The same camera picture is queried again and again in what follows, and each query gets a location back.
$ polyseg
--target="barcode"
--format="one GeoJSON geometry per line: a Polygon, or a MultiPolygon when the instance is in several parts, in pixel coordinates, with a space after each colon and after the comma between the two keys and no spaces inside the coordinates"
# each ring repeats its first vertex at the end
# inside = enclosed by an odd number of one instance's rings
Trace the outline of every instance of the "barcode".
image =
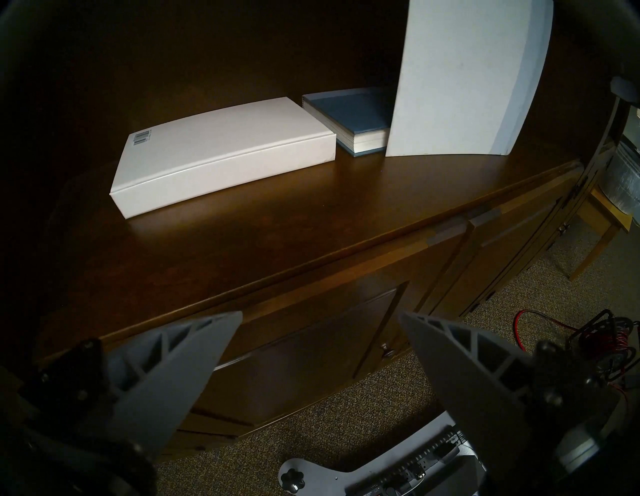
{"type": "Polygon", "coordinates": [[[145,141],[149,141],[151,137],[151,129],[147,129],[146,131],[137,132],[133,135],[133,144],[139,145],[140,143],[144,143],[145,141]]]}

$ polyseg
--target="wooden cabinet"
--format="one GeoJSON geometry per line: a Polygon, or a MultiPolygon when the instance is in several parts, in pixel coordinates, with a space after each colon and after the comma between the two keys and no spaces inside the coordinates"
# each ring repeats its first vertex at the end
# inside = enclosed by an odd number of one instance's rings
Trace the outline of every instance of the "wooden cabinet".
{"type": "Polygon", "coordinates": [[[245,318],[182,429],[232,440],[391,359],[398,313],[417,308],[464,233],[454,218],[201,312],[245,318]]]}
{"type": "Polygon", "coordinates": [[[598,184],[600,175],[611,163],[616,147],[613,142],[604,145],[594,158],[593,164],[584,170],[575,187],[567,194],[566,198],[556,206],[549,220],[541,227],[539,234],[518,254],[518,257],[509,264],[499,281],[486,291],[483,296],[488,296],[500,291],[509,281],[523,270],[531,267],[547,251],[556,239],[563,235],[569,222],[580,206],[585,201],[591,190],[598,184]]]}
{"type": "Polygon", "coordinates": [[[473,311],[518,252],[562,204],[582,173],[578,163],[538,187],[472,216],[468,239],[422,312],[461,319],[473,311]]]}
{"type": "Polygon", "coordinates": [[[195,408],[260,426],[340,389],[353,379],[396,292],[390,289],[222,364],[195,408]]]}

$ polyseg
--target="floor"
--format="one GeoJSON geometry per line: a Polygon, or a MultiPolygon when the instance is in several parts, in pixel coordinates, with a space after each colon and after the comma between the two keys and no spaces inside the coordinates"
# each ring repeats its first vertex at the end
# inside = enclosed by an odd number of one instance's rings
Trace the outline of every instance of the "floor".
{"type": "MultiPolygon", "coordinates": [[[[568,274],[598,236],[580,219],[528,271],[520,274],[466,322],[514,341],[511,323],[534,308],[580,326],[603,308],[640,319],[640,228],[620,233],[573,283],[568,274]]],[[[565,331],[532,315],[520,320],[523,345],[538,339],[563,344],[565,331]]],[[[353,470],[429,422],[442,407],[413,355],[407,354],[363,381],[296,415],[218,451],[158,466],[160,495],[285,494],[277,474],[288,458],[305,458],[353,470]]]]}

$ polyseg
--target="red wire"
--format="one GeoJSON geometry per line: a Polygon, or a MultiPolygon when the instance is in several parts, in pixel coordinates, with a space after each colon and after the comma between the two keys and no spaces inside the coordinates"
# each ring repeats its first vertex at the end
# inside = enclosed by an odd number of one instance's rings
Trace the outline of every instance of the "red wire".
{"type": "Polygon", "coordinates": [[[520,349],[522,351],[527,351],[527,349],[523,346],[522,341],[520,341],[520,335],[518,334],[518,321],[520,320],[520,316],[525,313],[532,313],[532,314],[539,315],[541,317],[544,317],[547,320],[552,321],[554,324],[559,325],[560,327],[564,327],[565,329],[570,329],[572,331],[578,330],[575,327],[571,327],[570,325],[564,324],[559,320],[554,319],[553,317],[543,314],[542,312],[538,312],[537,310],[531,310],[530,308],[526,308],[525,310],[519,311],[513,320],[513,335],[515,336],[516,342],[518,343],[518,346],[520,346],[520,349]]]}

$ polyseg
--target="blue book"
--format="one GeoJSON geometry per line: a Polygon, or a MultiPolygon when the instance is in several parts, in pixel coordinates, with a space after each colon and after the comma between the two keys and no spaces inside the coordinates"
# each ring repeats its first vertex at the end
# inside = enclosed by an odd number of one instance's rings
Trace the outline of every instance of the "blue book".
{"type": "Polygon", "coordinates": [[[302,106],[357,157],[387,147],[395,98],[389,88],[356,88],[303,95],[302,106]]]}

